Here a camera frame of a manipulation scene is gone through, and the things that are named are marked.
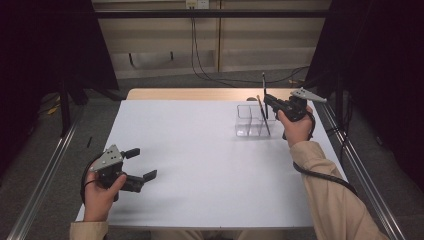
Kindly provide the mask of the wooden table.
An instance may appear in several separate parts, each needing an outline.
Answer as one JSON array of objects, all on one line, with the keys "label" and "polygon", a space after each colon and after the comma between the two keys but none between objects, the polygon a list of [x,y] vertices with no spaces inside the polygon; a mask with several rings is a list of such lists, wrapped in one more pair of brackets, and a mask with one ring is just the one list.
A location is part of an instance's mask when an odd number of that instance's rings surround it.
[{"label": "wooden table", "polygon": [[244,101],[257,95],[264,95],[262,88],[134,88],[127,100]]}]

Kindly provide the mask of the white wall outlet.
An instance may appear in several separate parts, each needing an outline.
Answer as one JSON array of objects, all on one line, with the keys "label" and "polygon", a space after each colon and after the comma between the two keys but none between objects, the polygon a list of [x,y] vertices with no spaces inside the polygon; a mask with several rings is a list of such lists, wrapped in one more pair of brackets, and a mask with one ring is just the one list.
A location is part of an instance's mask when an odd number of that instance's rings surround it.
[{"label": "white wall outlet", "polygon": [[187,9],[206,10],[210,8],[209,0],[185,0]]}]

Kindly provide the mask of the black metal stand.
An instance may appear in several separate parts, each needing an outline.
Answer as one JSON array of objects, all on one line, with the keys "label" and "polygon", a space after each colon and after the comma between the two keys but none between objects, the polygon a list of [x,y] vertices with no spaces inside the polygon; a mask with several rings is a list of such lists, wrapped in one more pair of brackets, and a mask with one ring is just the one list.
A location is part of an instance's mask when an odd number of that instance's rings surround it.
[{"label": "black metal stand", "polygon": [[60,95],[60,108],[61,108],[61,119],[62,119],[61,136],[64,137],[69,131],[71,126],[68,92],[66,88],[66,81],[64,79],[60,80],[59,95]]}]

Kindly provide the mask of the person's lap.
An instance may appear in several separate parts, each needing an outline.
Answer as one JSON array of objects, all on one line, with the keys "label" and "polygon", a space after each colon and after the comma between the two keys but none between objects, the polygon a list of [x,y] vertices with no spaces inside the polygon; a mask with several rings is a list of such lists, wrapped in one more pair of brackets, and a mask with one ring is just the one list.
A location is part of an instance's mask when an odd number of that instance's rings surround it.
[{"label": "person's lap", "polygon": [[151,240],[289,240],[284,230],[151,230]]}]

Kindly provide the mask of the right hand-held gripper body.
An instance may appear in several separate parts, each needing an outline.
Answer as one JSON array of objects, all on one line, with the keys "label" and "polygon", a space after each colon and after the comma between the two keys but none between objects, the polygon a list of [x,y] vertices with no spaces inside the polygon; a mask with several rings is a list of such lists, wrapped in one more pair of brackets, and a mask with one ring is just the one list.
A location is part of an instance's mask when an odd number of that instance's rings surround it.
[{"label": "right hand-held gripper body", "polygon": [[306,106],[308,101],[326,103],[327,99],[300,88],[292,91],[288,100],[275,100],[273,111],[275,113],[282,111],[291,122],[296,122],[307,115]]}]

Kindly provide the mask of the gold ferrule makeup brush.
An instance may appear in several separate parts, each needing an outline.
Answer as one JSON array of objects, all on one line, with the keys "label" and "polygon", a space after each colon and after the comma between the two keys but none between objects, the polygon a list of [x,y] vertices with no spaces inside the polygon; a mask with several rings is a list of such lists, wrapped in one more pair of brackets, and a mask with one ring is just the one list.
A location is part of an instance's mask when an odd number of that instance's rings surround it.
[{"label": "gold ferrule makeup brush", "polygon": [[266,127],[266,131],[268,133],[268,136],[271,136],[271,132],[270,132],[270,129],[269,129],[269,125],[268,125],[266,116],[265,116],[265,111],[264,111],[264,108],[263,108],[263,105],[262,105],[260,96],[259,95],[256,95],[256,99],[257,99],[258,104],[259,104],[260,112],[261,112],[262,119],[263,119],[263,122],[264,122],[265,127]]}]

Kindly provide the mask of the black silver ferrule makeup brush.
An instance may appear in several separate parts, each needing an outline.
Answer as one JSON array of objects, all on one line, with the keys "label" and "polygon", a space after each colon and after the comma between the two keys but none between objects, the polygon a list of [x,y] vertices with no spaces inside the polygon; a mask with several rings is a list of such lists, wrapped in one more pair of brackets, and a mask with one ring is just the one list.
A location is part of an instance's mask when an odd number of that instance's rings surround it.
[{"label": "black silver ferrule makeup brush", "polygon": [[265,107],[265,118],[268,120],[268,118],[269,118],[268,105],[265,102],[265,97],[266,97],[266,94],[267,94],[265,72],[262,72],[261,75],[262,75],[262,88],[263,88],[263,102],[264,102],[264,107]]}]

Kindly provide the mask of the person's right hand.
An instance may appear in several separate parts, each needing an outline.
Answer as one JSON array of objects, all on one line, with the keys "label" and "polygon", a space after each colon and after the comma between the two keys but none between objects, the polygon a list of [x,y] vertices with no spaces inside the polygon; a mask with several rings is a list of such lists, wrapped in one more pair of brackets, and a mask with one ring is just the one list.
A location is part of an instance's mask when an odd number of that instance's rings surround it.
[{"label": "person's right hand", "polygon": [[277,116],[284,126],[284,134],[289,147],[310,139],[313,121],[308,114],[295,122],[290,121],[282,110],[277,112]]}]

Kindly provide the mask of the metal floor rail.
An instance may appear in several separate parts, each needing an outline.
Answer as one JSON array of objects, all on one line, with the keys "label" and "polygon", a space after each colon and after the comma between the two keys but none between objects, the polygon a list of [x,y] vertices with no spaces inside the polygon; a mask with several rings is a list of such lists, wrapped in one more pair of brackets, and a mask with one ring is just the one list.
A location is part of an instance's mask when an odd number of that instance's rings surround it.
[{"label": "metal floor rail", "polygon": [[31,179],[33,184],[30,189],[31,196],[25,202],[6,240],[25,240],[27,237],[60,162],[72,141],[83,112],[84,106],[76,106],[72,111],[61,112],[61,135],[55,141],[55,149],[52,152],[43,152],[42,158],[47,159],[48,162],[44,165],[40,176]]},{"label": "metal floor rail", "polygon": [[336,122],[336,115],[328,103],[317,103],[316,108],[319,113],[323,113],[325,119],[331,126],[331,132],[337,137],[342,152],[347,156],[356,176],[361,183],[370,203],[372,204],[380,222],[382,223],[388,237],[391,240],[407,240],[392,211],[386,204],[382,195],[378,191],[371,176],[367,172],[365,165],[359,157],[354,145],[351,143],[348,135]]}]

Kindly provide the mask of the black curtain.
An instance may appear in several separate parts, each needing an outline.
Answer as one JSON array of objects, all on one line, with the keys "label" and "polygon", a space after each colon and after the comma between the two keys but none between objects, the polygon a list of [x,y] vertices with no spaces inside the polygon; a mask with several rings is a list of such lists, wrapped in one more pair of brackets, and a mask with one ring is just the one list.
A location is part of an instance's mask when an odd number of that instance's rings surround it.
[{"label": "black curtain", "polygon": [[332,0],[306,81],[347,90],[424,192],[424,0]]},{"label": "black curtain", "polygon": [[92,0],[0,0],[0,176],[38,118],[42,97],[117,89]]}]

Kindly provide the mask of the person's left hand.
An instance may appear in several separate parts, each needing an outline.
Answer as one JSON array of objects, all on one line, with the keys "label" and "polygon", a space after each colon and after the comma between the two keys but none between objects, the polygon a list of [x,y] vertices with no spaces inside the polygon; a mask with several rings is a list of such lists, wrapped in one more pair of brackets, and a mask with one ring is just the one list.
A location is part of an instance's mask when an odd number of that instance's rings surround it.
[{"label": "person's left hand", "polygon": [[86,178],[84,222],[107,221],[114,197],[126,182],[127,176],[125,174],[119,176],[108,189],[100,187],[97,179],[98,176],[94,172],[89,172]]}]

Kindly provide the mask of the clear acrylic organizer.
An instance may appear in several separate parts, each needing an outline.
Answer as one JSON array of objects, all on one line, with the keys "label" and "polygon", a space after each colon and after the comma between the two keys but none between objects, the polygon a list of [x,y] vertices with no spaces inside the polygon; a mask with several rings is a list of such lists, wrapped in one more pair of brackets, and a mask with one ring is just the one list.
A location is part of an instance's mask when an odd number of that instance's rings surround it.
[{"label": "clear acrylic organizer", "polygon": [[[269,114],[267,122],[272,133],[276,119]],[[237,106],[235,132],[238,137],[268,137],[258,104]]]}]

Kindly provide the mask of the black horizontal bar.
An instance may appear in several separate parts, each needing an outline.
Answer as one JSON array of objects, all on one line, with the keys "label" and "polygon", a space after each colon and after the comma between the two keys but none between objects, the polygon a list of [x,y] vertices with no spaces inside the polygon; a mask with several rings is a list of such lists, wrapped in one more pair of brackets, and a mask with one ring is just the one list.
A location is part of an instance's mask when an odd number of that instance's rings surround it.
[{"label": "black horizontal bar", "polygon": [[98,18],[326,18],[329,10],[96,10]]}]

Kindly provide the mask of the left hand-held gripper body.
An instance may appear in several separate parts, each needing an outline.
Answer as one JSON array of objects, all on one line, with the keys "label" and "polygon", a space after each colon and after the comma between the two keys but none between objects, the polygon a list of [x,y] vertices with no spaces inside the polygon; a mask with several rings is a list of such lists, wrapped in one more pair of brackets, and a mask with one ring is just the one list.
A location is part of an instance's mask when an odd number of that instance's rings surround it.
[{"label": "left hand-held gripper body", "polygon": [[[90,167],[91,172],[98,174],[98,180],[103,187],[110,188],[115,180],[123,174],[123,161],[126,158],[121,156],[121,152],[116,144],[112,144]],[[142,177],[128,175],[121,190],[139,193],[143,185]]]}]

